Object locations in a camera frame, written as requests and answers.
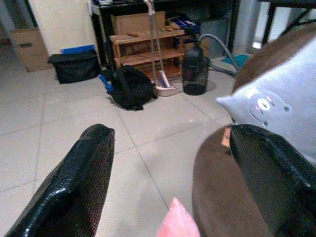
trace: vacuum hose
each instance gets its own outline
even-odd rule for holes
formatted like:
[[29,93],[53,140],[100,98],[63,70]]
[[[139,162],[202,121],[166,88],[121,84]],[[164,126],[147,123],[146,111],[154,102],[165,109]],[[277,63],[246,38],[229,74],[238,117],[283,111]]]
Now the vacuum hose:
[[[224,43],[218,38],[216,37],[215,35],[212,35],[212,34],[204,34],[204,35],[201,35],[199,38],[198,38],[198,41],[201,42],[202,39],[204,38],[212,38],[212,39],[215,39],[220,45],[221,47],[225,50],[227,56],[230,58],[230,60],[232,61],[232,64],[233,66],[236,68],[236,71],[239,72],[240,71],[240,68],[239,66],[237,65],[234,57],[232,56],[232,54],[229,52],[229,50],[227,49],[227,47],[224,45]],[[216,71],[219,71],[219,72],[222,72],[222,73],[226,73],[226,74],[229,74],[229,75],[232,75],[234,76],[236,73],[235,72],[232,72],[232,71],[229,71],[229,70],[225,70],[223,68],[219,68],[217,66],[215,66],[214,64],[210,63],[210,67],[215,69]]]

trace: brown cushion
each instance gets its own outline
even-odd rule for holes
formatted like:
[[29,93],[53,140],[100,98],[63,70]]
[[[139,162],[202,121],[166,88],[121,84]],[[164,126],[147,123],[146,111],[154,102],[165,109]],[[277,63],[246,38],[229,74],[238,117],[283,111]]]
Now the brown cushion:
[[268,237],[230,149],[221,145],[224,128],[200,147],[193,175],[194,219],[202,236]]
[[316,24],[290,32],[267,44],[249,59],[236,77],[233,91],[285,62],[316,35]]

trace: pink object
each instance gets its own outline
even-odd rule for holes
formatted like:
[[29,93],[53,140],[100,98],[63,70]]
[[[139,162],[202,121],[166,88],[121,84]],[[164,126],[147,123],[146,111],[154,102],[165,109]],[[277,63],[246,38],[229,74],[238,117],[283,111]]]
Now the pink object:
[[173,199],[157,237],[200,237],[196,223],[178,199]]

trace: black bag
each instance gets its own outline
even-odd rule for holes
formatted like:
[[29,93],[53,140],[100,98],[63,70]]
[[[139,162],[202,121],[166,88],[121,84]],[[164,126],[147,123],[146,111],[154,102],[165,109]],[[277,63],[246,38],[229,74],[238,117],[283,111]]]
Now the black bag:
[[94,50],[73,54],[53,54],[48,59],[48,63],[52,63],[55,67],[61,84],[88,80],[100,74],[100,66]]
[[122,66],[110,77],[114,90],[109,94],[127,110],[143,110],[143,104],[157,98],[148,76],[132,66]]

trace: gray pillow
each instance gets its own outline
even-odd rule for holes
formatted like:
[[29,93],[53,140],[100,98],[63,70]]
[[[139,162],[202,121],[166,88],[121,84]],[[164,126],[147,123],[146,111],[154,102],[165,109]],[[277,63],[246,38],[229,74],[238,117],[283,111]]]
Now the gray pillow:
[[236,123],[283,136],[316,165],[316,37],[289,61],[217,102]]

